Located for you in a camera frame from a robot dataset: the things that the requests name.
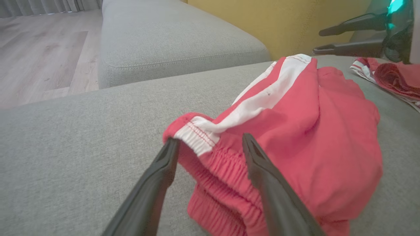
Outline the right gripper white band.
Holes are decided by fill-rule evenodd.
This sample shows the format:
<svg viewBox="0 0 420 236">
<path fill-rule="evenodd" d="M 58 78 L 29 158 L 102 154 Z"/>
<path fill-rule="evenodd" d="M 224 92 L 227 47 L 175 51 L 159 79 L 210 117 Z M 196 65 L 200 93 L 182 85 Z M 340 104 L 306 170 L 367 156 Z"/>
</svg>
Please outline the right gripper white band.
<svg viewBox="0 0 420 236">
<path fill-rule="evenodd" d="M 419 1 L 392 0 L 387 12 L 367 13 L 319 31 L 319 36 L 340 35 L 350 31 L 384 31 L 384 39 L 328 44 L 313 49 L 314 55 L 380 58 L 393 62 L 419 64 Z"/>
</svg>

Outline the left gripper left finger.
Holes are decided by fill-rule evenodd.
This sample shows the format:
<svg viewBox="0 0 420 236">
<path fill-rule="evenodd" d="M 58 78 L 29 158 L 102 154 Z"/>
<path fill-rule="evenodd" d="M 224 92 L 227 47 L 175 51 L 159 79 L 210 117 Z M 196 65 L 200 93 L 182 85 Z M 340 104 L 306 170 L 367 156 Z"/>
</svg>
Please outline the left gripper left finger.
<svg viewBox="0 0 420 236">
<path fill-rule="evenodd" d="M 177 169 L 180 141 L 169 138 L 135 184 L 104 236 L 155 236 L 164 198 Z"/>
</svg>

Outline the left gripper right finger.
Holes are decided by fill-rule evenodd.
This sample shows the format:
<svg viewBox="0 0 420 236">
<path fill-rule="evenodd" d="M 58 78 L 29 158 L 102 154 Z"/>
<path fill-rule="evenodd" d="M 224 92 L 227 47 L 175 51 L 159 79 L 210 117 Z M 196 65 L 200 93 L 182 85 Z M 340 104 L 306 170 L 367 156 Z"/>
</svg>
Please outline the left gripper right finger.
<svg viewBox="0 0 420 236">
<path fill-rule="evenodd" d="M 259 191 L 271 236 L 324 236 L 309 209 L 250 133 L 242 136 L 248 178 Z"/>
</svg>

